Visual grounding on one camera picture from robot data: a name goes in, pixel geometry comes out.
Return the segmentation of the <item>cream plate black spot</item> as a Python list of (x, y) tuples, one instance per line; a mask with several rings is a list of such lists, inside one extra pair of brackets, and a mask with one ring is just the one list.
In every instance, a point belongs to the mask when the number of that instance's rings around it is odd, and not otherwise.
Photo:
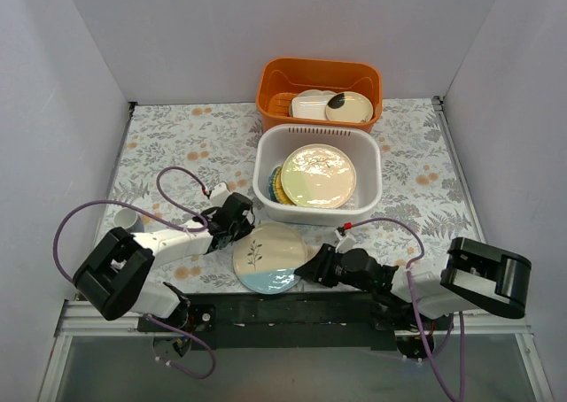
[(327, 120), (364, 123), (374, 115), (373, 104), (362, 94), (352, 91), (337, 93), (325, 106)]

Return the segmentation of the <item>white round plate in bin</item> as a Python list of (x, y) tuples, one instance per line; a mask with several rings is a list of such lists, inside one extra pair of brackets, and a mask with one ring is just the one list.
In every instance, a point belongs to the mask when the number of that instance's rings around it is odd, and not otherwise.
[(308, 89), (296, 95), (292, 103), (299, 105), (326, 105), (337, 93), (331, 90)]

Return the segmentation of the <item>white rectangular dish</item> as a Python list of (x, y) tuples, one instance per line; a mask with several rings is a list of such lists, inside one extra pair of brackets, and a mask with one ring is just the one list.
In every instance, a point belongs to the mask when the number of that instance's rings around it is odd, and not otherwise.
[(327, 120), (326, 106), (332, 95), (294, 97), (290, 105), (290, 116), (306, 120)]

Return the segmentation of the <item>orange plastic bin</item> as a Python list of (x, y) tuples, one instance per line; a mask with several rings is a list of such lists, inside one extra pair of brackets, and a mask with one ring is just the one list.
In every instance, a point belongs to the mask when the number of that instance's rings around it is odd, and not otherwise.
[(292, 99), (308, 89), (353, 91), (373, 105), (366, 123), (332, 122), (333, 127), (356, 128), (369, 133), (382, 114), (383, 82), (380, 72), (364, 63), (314, 58), (275, 58), (263, 68), (256, 94), (262, 129), (283, 125), (321, 125), (320, 120), (289, 115)]

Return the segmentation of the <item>aluminium frame rail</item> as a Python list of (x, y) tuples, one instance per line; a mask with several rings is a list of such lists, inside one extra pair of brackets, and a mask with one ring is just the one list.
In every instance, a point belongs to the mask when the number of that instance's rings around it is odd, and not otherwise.
[(37, 401), (57, 399), (71, 344), (76, 336), (146, 336), (146, 333), (137, 330), (138, 321), (139, 316), (135, 313), (126, 313), (118, 320), (107, 321), (89, 302), (65, 300)]

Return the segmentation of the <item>teal scalloped plate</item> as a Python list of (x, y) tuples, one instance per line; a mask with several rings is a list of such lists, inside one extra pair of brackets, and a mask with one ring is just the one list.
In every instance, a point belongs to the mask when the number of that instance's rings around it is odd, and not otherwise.
[(268, 194), (269, 194), (269, 198), (271, 199), (271, 201), (278, 203), (278, 199), (277, 199), (276, 193), (275, 193), (275, 186), (274, 186), (276, 173), (277, 173), (277, 169), (274, 169), (273, 172), (271, 173), (271, 175), (268, 178)]

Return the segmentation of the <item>white printed mug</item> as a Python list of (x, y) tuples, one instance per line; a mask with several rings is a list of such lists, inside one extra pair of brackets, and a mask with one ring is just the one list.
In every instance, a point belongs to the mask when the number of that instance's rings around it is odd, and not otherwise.
[(144, 224), (141, 215), (129, 208), (120, 209), (113, 218), (115, 227), (125, 229), (129, 233), (143, 233)]

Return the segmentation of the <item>cream large plate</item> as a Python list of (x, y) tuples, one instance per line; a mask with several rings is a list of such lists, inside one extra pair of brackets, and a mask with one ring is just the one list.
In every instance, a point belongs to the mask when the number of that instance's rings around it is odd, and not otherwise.
[(285, 195), (297, 206), (336, 209), (353, 195), (357, 173), (340, 149), (321, 143), (292, 152), (281, 166)]

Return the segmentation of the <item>floral table mat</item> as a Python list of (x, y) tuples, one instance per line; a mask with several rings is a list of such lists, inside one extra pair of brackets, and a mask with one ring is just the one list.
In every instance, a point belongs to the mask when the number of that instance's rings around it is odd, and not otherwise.
[[(204, 210), (201, 184), (226, 182), (252, 197), (261, 134), (253, 103), (135, 107), (111, 203), (97, 208), (98, 233), (113, 226), (124, 202), (147, 211), (143, 225), (153, 231), (164, 220), (182, 224), (190, 211)], [(381, 153), (383, 192), (372, 222), (353, 231), (360, 247), (389, 265), (403, 265), (418, 253), (430, 263), (445, 262), (455, 237), (478, 237), (431, 100), (386, 100), (371, 134)]]

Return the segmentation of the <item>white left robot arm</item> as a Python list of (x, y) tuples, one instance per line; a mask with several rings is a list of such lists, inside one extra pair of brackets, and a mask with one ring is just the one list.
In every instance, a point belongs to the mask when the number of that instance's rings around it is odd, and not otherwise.
[(205, 229), (194, 218), (179, 230), (167, 228), (148, 233), (129, 233), (121, 227), (108, 231), (74, 273), (74, 287), (108, 321), (125, 313), (157, 317), (171, 331), (182, 329), (189, 319), (189, 300), (174, 285), (148, 280), (155, 267), (192, 255), (205, 255), (248, 236), (253, 230), (252, 200), (232, 193), (221, 206), (206, 211)]

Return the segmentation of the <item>gold rimmed plate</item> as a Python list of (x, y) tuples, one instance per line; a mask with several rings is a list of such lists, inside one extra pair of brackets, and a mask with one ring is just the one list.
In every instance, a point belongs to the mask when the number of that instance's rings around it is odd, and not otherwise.
[(294, 203), (288, 198), (288, 196), (284, 191), (283, 184), (281, 181), (281, 168), (282, 168), (281, 166), (275, 168), (277, 169), (277, 173), (276, 173), (274, 186), (275, 186), (276, 197), (278, 199), (278, 204), (294, 205)]

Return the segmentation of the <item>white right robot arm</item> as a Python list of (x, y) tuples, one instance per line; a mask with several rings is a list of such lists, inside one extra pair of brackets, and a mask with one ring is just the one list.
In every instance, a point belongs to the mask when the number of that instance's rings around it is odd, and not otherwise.
[(423, 260), (409, 268), (387, 266), (362, 248), (341, 253), (323, 244), (294, 274), (328, 288), (341, 283), (368, 292), (378, 304), (401, 311), (408, 327), (420, 329), (443, 315), (477, 308), (524, 318), (531, 271), (531, 261), (522, 255), (457, 237), (444, 266)]

